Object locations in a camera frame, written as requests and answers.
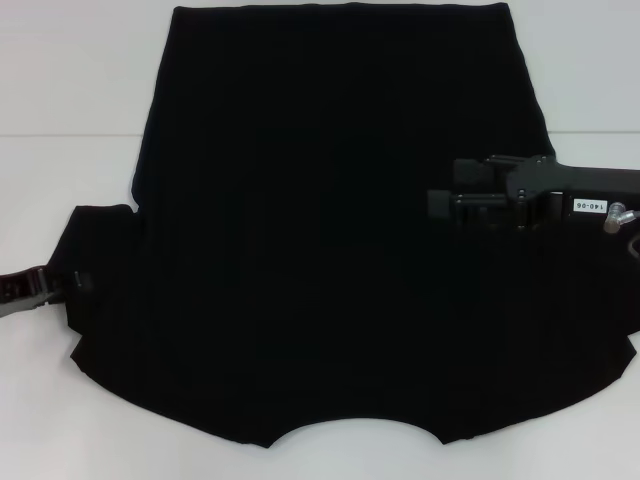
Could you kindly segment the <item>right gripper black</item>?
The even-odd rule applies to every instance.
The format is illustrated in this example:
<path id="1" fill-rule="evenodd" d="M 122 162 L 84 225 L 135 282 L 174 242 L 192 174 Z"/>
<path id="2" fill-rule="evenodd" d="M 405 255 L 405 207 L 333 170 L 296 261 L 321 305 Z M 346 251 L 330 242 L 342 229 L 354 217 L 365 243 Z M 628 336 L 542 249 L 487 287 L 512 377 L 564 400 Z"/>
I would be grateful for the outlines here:
<path id="1" fill-rule="evenodd" d="M 520 229 L 569 223 L 606 233 L 617 233 L 639 219 L 637 170 L 572 167 L 553 157 L 532 157 L 520 163 L 519 157 L 491 155 L 456 159 L 453 183 L 481 189 L 499 189 L 505 183 L 507 197 L 428 190 L 430 218 L 503 223 L 511 219 L 513 207 Z"/>

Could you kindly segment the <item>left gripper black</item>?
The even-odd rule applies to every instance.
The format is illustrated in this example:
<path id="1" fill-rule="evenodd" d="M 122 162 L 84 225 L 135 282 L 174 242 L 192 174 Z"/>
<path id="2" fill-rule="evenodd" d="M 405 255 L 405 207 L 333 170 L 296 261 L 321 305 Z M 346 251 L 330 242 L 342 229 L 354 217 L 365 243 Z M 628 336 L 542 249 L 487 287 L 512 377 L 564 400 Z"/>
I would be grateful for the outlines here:
<path id="1" fill-rule="evenodd" d="M 83 271 L 57 272 L 48 267 L 34 267 L 2 275 L 0 317 L 61 303 L 93 291 L 94 279 Z"/>

